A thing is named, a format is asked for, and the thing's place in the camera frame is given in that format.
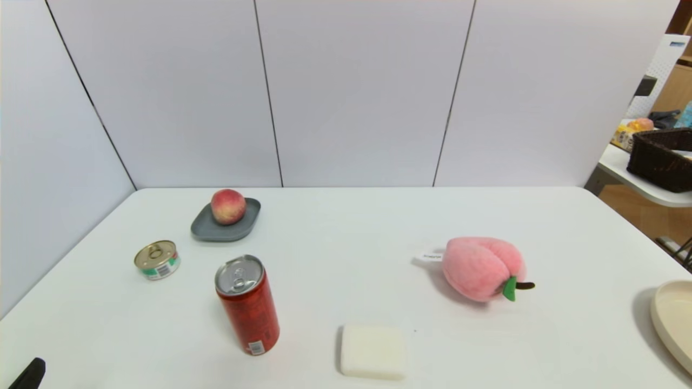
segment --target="red soda can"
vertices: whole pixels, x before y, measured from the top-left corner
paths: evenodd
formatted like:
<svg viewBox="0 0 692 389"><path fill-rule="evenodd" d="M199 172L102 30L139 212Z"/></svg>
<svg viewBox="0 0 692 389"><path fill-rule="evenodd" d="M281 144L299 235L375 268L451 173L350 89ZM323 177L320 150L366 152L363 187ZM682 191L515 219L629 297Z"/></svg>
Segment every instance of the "red soda can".
<svg viewBox="0 0 692 389"><path fill-rule="evenodd" d="M243 350L250 355L271 350L279 340L279 321L260 260L252 255L230 260L214 282Z"/></svg>

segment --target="gray tray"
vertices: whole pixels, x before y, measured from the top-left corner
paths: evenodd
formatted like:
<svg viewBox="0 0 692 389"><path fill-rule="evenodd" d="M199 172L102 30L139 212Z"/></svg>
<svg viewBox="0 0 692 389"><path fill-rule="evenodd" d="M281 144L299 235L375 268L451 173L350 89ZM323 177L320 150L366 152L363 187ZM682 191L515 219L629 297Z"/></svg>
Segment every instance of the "gray tray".
<svg viewBox="0 0 692 389"><path fill-rule="evenodd" d="M190 230L192 235L207 242L235 242L250 235L262 205L259 201L245 198L245 215L237 223L222 226L217 223L212 214L211 203L207 204L192 222Z"/></svg>

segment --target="tin can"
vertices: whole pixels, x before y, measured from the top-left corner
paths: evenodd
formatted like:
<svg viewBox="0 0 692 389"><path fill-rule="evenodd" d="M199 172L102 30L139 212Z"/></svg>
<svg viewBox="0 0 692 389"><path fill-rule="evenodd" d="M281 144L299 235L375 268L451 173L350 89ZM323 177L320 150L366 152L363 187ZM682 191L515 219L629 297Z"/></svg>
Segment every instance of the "tin can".
<svg viewBox="0 0 692 389"><path fill-rule="evenodd" d="M180 257L175 243L159 240L139 250L134 265L149 280L160 280L173 274L180 266Z"/></svg>
<svg viewBox="0 0 692 389"><path fill-rule="evenodd" d="M271 350L279 340L279 321L260 260L243 255L228 261L214 282L245 353L261 355Z"/></svg>

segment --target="white soap bar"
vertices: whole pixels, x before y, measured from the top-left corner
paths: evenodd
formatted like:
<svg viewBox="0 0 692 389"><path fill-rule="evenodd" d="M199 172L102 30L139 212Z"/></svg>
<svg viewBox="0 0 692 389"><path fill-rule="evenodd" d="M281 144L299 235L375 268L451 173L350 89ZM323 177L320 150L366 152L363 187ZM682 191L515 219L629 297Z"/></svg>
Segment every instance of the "white soap bar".
<svg viewBox="0 0 692 389"><path fill-rule="evenodd" d="M341 336L341 372L352 377L400 380L405 377L406 348L398 328L345 325Z"/></svg>

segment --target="peach plush toy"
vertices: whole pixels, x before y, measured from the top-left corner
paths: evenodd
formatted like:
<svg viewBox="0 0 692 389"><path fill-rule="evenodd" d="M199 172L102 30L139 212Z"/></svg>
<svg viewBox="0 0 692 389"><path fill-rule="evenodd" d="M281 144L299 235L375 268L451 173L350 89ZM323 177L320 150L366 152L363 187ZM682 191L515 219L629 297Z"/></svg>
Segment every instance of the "peach plush toy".
<svg viewBox="0 0 692 389"><path fill-rule="evenodd" d="M485 302L499 296L515 300L515 289L532 289L523 282L526 266L519 250L492 237L458 237L442 255L444 276L454 289L471 300Z"/></svg>

